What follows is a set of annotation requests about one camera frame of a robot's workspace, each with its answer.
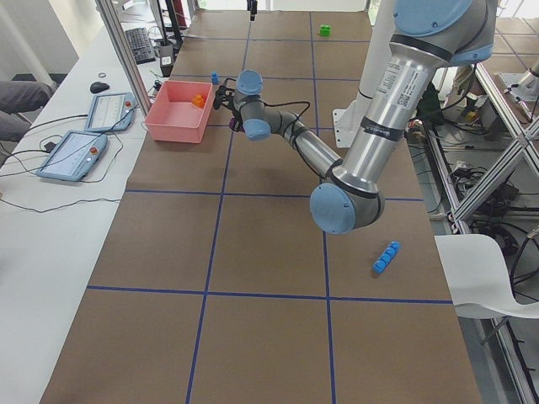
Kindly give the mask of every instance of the blue and white device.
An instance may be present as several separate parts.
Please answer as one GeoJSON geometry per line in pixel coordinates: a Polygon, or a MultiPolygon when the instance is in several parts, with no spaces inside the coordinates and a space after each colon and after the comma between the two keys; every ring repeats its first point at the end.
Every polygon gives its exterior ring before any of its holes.
{"type": "Polygon", "coordinates": [[[133,121],[136,107],[132,93],[97,94],[93,97],[85,132],[116,132],[126,130],[133,121]]]}
{"type": "Polygon", "coordinates": [[[107,135],[69,130],[35,173],[44,178],[80,181],[107,148],[107,135]]]}

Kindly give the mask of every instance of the black mouse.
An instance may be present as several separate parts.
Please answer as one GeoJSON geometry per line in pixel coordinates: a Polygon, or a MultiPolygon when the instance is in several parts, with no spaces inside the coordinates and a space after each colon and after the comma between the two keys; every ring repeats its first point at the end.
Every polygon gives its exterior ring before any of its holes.
{"type": "Polygon", "coordinates": [[[110,85],[106,82],[93,82],[90,86],[90,93],[97,94],[101,93],[104,90],[108,90],[110,88],[110,85]]]}

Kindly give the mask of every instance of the device screen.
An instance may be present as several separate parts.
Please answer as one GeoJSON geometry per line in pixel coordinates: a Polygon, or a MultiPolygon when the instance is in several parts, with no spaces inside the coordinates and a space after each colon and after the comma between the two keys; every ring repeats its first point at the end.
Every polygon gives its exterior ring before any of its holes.
{"type": "Polygon", "coordinates": [[[60,150],[54,151],[51,159],[41,169],[44,173],[72,175],[81,161],[86,158],[95,136],[73,132],[62,142],[60,150]]]}
{"type": "Polygon", "coordinates": [[[98,97],[93,109],[91,128],[110,128],[121,119],[124,110],[124,94],[98,97]]]}

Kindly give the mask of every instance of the table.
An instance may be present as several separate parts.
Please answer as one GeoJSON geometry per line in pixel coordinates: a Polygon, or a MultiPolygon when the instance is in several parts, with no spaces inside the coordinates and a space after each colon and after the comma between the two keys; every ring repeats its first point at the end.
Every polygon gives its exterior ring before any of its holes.
{"type": "MultiPolygon", "coordinates": [[[[334,146],[370,35],[363,13],[202,13],[172,78],[257,69],[264,98],[310,100],[306,124],[334,146]]],[[[144,140],[41,402],[481,402],[405,143],[383,217],[334,237],[297,154],[228,119],[199,145],[144,140]]]]}
{"type": "MultiPolygon", "coordinates": [[[[159,72],[158,61],[140,65],[140,70],[151,87],[155,77],[150,70],[159,72]]],[[[88,88],[94,81],[110,84],[110,92],[130,91],[105,30],[35,123],[86,114],[93,97],[88,88]],[[100,72],[107,77],[98,78],[100,72]]],[[[146,134],[142,121],[137,110],[130,129],[119,134],[124,149],[104,181],[53,183],[29,173],[0,177],[3,198],[41,210],[79,199],[120,199],[146,134]]],[[[35,149],[47,136],[83,127],[84,119],[42,126],[31,131],[16,151],[35,149]]],[[[119,147],[111,136],[107,152],[88,180],[103,176],[119,147]]],[[[19,155],[28,168],[38,167],[43,156],[19,155]]],[[[20,171],[20,165],[10,159],[0,176],[20,171]]],[[[117,207],[117,203],[95,202],[40,215],[0,204],[0,402],[39,402],[117,207]]]]}

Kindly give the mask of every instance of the green block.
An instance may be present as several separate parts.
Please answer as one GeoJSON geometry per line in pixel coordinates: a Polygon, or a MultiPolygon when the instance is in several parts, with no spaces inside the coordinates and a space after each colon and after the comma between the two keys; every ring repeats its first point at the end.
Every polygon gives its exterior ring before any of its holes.
{"type": "Polygon", "coordinates": [[[320,25],[320,36],[329,36],[331,34],[331,25],[320,25]]]}

